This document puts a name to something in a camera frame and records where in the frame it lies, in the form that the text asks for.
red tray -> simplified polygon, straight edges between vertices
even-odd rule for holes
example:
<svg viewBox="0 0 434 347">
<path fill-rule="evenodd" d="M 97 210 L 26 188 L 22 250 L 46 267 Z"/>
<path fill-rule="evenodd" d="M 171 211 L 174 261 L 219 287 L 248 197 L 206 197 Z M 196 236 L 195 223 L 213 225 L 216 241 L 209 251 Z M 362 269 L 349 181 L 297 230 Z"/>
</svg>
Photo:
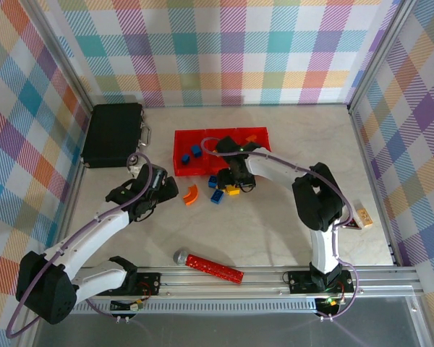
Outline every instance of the red tray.
<svg viewBox="0 0 434 347">
<path fill-rule="evenodd" d="M 245 145 L 245 139 L 255 135 L 255 141 L 262 147 L 270 150 L 268 142 L 267 128 L 228 128 L 228 129 L 196 129 L 196 130 L 176 130 L 174 140 L 174 170 L 175 176 L 203 176 L 215 175 L 222 168 L 228 168 L 228 165 L 222 158 L 209 155 L 203 151 L 203 155 L 195 158 L 192 154 L 193 145 L 201 145 L 205 137 L 217 137 L 222 139 L 225 136 L 231 138 L 238 144 Z M 209 150 L 215 150 L 217 141 L 209 140 L 206 143 Z M 182 156 L 190 155 L 190 162 L 187 165 L 182 163 Z"/>
</svg>

wooden block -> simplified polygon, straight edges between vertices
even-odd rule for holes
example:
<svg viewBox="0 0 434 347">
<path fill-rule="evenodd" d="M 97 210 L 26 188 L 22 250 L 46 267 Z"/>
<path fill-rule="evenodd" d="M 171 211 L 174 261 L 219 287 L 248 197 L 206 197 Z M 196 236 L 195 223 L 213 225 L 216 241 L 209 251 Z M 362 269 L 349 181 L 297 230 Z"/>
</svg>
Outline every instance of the wooden block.
<svg viewBox="0 0 434 347">
<path fill-rule="evenodd" d="M 360 220 L 362 221 L 363 226 L 371 226 L 373 224 L 373 221 L 371 220 L 370 215 L 364 208 L 360 208 L 357 210 L 357 214 L 360 217 Z"/>
</svg>

blue lego brick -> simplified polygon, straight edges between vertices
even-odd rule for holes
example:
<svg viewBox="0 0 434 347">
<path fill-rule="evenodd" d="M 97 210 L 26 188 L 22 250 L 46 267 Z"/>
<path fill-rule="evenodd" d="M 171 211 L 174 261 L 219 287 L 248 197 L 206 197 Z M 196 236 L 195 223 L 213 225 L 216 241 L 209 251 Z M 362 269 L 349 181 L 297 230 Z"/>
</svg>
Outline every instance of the blue lego brick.
<svg viewBox="0 0 434 347">
<path fill-rule="evenodd" d="M 222 199 L 224 198 L 224 192 L 222 192 L 221 190 L 216 190 L 215 192 L 214 192 L 214 194 L 212 194 L 212 197 L 211 197 L 211 201 L 214 203 L 214 204 L 220 204 L 220 201 L 222 201 Z"/>
<path fill-rule="evenodd" d="M 190 162 L 190 155 L 189 154 L 184 154 L 182 156 L 182 163 L 183 165 L 187 165 Z"/>
<path fill-rule="evenodd" d="M 201 155 L 203 155 L 203 152 L 201 152 L 201 148 L 198 145 L 192 146 L 191 151 L 193 152 L 195 158 L 199 158 Z"/>
<path fill-rule="evenodd" d="M 212 175 L 209 177 L 209 188 L 217 188 L 217 176 Z"/>
</svg>

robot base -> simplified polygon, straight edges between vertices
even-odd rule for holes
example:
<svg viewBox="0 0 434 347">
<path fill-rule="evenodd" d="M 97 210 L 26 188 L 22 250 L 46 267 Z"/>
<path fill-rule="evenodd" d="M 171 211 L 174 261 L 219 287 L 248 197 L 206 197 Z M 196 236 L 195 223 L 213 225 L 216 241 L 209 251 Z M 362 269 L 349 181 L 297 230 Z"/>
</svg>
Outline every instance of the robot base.
<svg viewBox="0 0 434 347">
<path fill-rule="evenodd" d="M 287 273 L 289 292 L 291 294 L 341 294 L 344 287 L 344 293 L 353 293 L 354 284 L 350 272 L 341 270 L 340 267 L 336 267 L 335 270 L 323 275 L 324 281 L 317 280 L 318 274 L 315 273 L 316 269 L 312 264 L 310 264 L 310 271 L 289 271 Z"/>
</svg>

black bracket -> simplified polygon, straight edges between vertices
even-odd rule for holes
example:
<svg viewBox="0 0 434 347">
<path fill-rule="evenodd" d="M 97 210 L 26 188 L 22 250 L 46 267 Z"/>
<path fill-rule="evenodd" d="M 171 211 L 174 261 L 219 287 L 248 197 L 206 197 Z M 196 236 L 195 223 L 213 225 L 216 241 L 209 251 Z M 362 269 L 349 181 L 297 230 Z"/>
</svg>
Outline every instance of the black bracket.
<svg viewBox="0 0 434 347">
<path fill-rule="evenodd" d="M 350 272 L 347 270 L 342 270 L 341 273 L 332 282 L 332 284 L 329 287 L 327 287 L 327 289 L 324 291 L 318 288 L 317 284 L 313 283 L 312 273 L 308 270 L 289 271 L 287 275 L 288 275 L 288 283 L 289 283 L 289 293 L 291 294 L 317 294 L 317 293 L 337 294 L 337 293 L 342 293 L 341 284 L 344 286 L 344 293 L 354 292 L 354 284 L 352 282 L 352 277 Z"/>
<path fill-rule="evenodd" d="M 131 277 L 135 284 L 131 288 L 116 288 L 99 293 L 99 296 L 156 296 L 161 287 L 160 273 L 135 273 Z"/>
</svg>

